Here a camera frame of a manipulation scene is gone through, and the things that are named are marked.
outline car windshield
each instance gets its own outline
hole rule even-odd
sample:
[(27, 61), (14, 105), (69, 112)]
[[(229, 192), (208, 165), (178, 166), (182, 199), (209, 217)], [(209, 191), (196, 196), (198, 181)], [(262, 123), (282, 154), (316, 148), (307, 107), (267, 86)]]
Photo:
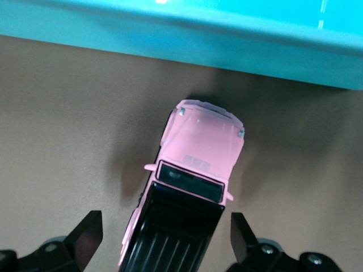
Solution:
[(177, 168), (162, 164), (159, 180), (185, 191), (198, 194), (212, 201), (222, 198), (223, 186)]

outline blue tray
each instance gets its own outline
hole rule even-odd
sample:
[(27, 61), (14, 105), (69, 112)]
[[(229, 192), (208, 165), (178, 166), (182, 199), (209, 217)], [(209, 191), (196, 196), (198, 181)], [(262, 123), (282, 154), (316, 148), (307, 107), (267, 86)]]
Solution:
[(0, 34), (363, 90), (362, 0), (0, 0)]

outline metal bolt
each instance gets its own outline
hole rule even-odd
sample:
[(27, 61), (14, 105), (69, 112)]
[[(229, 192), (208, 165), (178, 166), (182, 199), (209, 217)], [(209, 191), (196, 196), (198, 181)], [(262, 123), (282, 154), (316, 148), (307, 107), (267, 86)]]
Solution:
[(240, 130), (238, 133), (238, 137), (242, 138), (244, 136), (244, 130)]
[(307, 259), (312, 262), (313, 264), (316, 265), (321, 265), (323, 263), (322, 259), (320, 259), (317, 255), (315, 254), (309, 254), (307, 256)]
[(48, 245), (44, 250), (46, 252), (52, 252), (53, 250), (55, 250), (57, 248), (57, 245), (54, 245), (54, 244), (50, 244)]
[(273, 248), (271, 246), (269, 246), (269, 245), (263, 245), (261, 249), (266, 254), (272, 254), (273, 253)]
[(6, 258), (6, 255), (0, 252), (0, 262)]

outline gray surface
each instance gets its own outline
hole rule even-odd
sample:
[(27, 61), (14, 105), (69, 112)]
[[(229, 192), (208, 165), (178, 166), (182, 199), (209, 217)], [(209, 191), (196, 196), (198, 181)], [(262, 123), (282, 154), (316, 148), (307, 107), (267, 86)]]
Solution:
[(234, 261), (231, 211), (292, 257), (361, 271), (363, 92), (0, 36), (0, 248), (20, 256), (101, 209), (86, 271), (114, 271), (170, 110), (198, 95), (237, 115), (235, 196), (201, 272)]

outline pink toy car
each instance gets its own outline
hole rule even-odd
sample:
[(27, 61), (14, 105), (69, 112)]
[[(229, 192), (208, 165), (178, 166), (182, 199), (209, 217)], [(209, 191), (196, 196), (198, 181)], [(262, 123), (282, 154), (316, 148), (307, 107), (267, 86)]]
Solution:
[(120, 272), (197, 271), (224, 211), (244, 127), (225, 109), (183, 100), (122, 241)]

